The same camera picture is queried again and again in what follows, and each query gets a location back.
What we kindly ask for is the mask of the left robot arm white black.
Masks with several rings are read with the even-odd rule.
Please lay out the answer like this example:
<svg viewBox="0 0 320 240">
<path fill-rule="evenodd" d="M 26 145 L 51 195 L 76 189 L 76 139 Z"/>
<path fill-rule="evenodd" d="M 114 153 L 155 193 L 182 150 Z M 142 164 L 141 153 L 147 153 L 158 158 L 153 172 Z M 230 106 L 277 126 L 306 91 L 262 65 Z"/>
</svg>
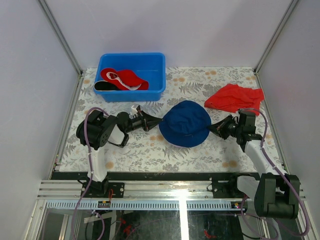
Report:
<svg viewBox="0 0 320 240">
<path fill-rule="evenodd" d="M 132 113 L 125 111 L 116 116 L 107 114 L 99 107 L 91 108 L 85 119 L 76 130 L 76 137 L 80 144 L 88 148 L 88 178 L 95 183 L 92 191 L 98 197 L 105 197 L 110 186 L 104 180 L 108 170 L 105 166 L 105 145 L 111 144 L 119 148 L 125 147 L 129 141 L 129 133 L 137 129 L 150 131 L 162 121 L 161 118 L 151 116 L 137 105 Z"/>
</svg>

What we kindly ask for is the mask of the blue plastic bin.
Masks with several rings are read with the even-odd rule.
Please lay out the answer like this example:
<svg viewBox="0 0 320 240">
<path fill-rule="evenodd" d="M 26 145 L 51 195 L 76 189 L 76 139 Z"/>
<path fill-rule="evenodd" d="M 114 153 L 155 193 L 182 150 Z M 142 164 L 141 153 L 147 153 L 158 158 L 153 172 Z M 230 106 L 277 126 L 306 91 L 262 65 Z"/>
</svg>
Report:
<svg viewBox="0 0 320 240">
<path fill-rule="evenodd" d="M 116 71 L 132 70 L 138 77 L 148 81 L 148 90 L 96 91 L 107 102 L 149 102 L 158 101 L 166 89 L 166 58 L 160 52 L 107 53 L 101 56 L 95 82 L 103 81 L 103 69 Z"/>
</svg>

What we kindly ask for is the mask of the navy blue hat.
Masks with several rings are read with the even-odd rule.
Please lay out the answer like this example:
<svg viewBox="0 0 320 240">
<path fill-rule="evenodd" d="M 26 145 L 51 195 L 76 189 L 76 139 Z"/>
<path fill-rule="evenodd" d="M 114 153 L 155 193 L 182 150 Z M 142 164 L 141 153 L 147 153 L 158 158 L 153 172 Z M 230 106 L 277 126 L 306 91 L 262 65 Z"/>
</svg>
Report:
<svg viewBox="0 0 320 240">
<path fill-rule="evenodd" d="M 158 124 L 164 139 L 170 144 L 196 147 L 208 137 L 212 124 L 207 111 L 198 103 L 184 100 L 173 106 Z"/>
</svg>

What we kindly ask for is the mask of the red cap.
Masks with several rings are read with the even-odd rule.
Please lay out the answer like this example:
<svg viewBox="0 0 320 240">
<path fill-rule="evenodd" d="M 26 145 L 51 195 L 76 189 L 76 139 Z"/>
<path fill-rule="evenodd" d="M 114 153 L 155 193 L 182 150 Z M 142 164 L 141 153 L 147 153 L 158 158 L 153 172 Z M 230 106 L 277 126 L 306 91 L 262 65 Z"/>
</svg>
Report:
<svg viewBox="0 0 320 240">
<path fill-rule="evenodd" d="M 115 70 L 104 68 L 100 72 L 103 81 L 115 86 L 120 91 L 148 90 L 149 82 L 138 77 L 132 70 Z"/>
</svg>

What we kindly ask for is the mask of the lilac bucket hat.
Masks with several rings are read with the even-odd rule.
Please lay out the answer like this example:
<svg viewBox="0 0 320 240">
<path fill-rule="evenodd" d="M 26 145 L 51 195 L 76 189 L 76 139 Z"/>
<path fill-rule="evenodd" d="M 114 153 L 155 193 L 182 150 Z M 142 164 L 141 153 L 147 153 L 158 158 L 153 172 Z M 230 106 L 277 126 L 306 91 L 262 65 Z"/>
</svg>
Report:
<svg viewBox="0 0 320 240">
<path fill-rule="evenodd" d="M 189 146 L 183 146 L 183 145 L 177 145 L 177 144 L 171 144 L 173 145 L 174 147 L 177 147 L 177 148 L 191 148 Z"/>
</svg>

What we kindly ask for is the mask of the beige black hat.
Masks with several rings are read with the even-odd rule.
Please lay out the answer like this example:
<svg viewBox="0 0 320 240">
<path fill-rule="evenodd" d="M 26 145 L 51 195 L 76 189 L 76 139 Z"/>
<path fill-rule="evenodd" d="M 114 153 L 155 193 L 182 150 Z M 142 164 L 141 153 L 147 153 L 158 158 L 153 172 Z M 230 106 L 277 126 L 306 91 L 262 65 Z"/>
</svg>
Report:
<svg viewBox="0 0 320 240">
<path fill-rule="evenodd" d="M 104 80 L 95 82 L 94 89 L 99 92 L 120 91 L 120 89 L 115 84 Z"/>
</svg>

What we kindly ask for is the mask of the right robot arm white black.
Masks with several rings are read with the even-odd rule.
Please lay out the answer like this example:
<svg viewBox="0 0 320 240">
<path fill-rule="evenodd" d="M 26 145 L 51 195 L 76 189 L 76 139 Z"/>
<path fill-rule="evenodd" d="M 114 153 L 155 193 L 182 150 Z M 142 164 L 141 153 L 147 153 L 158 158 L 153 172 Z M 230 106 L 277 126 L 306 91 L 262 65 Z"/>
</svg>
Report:
<svg viewBox="0 0 320 240">
<path fill-rule="evenodd" d="M 236 143 L 253 162 L 259 181 L 251 176 L 242 175 L 228 184 L 228 192 L 233 197 L 246 194 L 254 201 L 254 209 L 259 217 L 275 219 L 295 219 L 300 205 L 300 180 L 277 166 L 264 148 L 266 135 L 256 133 L 255 108 L 243 108 L 239 116 L 227 116 L 208 126 L 211 133 L 226 140 L 236 139 Z"/>
</svg>

